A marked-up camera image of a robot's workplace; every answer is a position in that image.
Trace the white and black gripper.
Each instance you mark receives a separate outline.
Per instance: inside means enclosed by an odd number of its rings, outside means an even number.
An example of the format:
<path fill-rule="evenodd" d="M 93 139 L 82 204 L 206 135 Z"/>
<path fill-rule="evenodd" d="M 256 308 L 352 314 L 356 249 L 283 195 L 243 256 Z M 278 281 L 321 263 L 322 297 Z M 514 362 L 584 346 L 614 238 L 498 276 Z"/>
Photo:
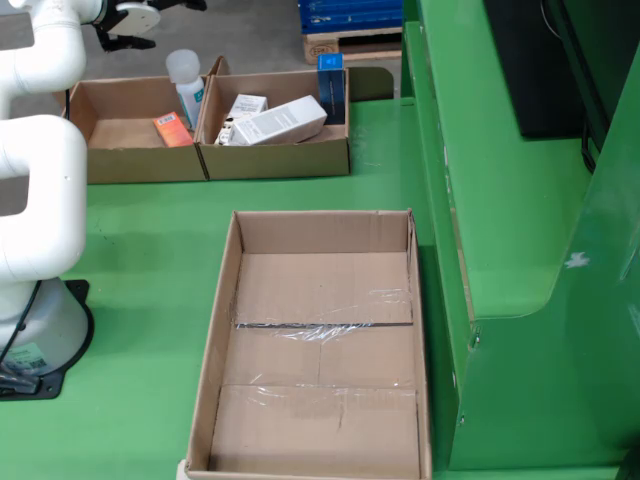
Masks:
<path fill-rule="evenodd" d="M 205 0 L 149 0 L 107 1 L 98 19 L 96 34 L 107 53 L 119 50 L 148 50 L 156 47 L 153 40 L 136 37 L 153 29 L 161 19 L 159 11 L 184 6 L 195 11 L 206 11 Z"/>

